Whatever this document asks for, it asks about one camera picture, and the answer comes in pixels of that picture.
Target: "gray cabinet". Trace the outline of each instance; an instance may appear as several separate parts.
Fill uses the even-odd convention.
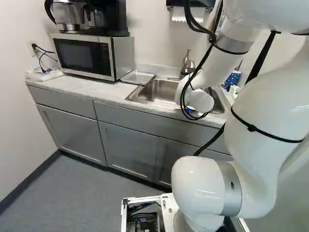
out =
[[[106,166],[95,120],[37,105],[58,148]]]
[[[99,122],[107,165],[152,181],[157,155],[155,136]]]
[[[185,122],[173,118],[153,115],[119,106],[94,102],[99,121],[131,128],[146,134],[152,134],[193,146],[203,146],[217,132],[217,128]],[[224,137],[220,136],[211,146],[211,150],[229,153]]]
[[[28,86],[36,103],[64,110],[76,115],[97,119],[93,101],[57,93],[47,89]]]
[[[154,181],[170,186],[171,184],[171,171],[174,163],[183,156],[191,156],[198,147],[179,143],[176,141],[160,138],[158,143],[158,155],[155,164]],[[232,161],[230,155],[219,152],[205,150],[200,154],[201,157],[206,157],[214,160]]]

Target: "paper towel dispenser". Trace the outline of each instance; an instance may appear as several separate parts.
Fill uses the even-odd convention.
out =
[[[191,7],[205,7],[205,8],[213,8],[215,5],[215,0],[191,0]],[[183,6],[183,0],[166,0],[166,6]]]

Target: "stainless steel sink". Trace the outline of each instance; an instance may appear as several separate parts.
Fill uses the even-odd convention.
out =
[[[178,84],[179,81],[170,80],[165,76],[156,76],[146,86],[137,87],[127,96],[126,100],[168,109],[180,109],[180,106],[174,102]],[[221,90],[219,88],[212,88],[215,107],[210,111],[211,114],[223,114],[225,112],[225,107],[218,96],[218,91]]]

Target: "floor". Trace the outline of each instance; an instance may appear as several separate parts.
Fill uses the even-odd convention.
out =
[[[162,192],[61,156],[0,216],[0,232],[120,232],[123,197]]]

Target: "white countertop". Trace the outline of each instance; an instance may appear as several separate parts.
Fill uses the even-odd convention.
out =
[[[171,110],[163,107],[155,107],[149,104],[131,102],[125,98],[138,86],[122,82],[106,82],[98,79],[90,79],[75,76],[61,76],[45,82],[33,82],[26,80],[27,85],[53,90],[59,93],[69,94],[75,97],[94,100],[147,112],[150,114],[166,116],[183,121],[190,121],[184,117],[180,109]],[[226,120],[226,115],[208,115],[194,123],[220,128]]]

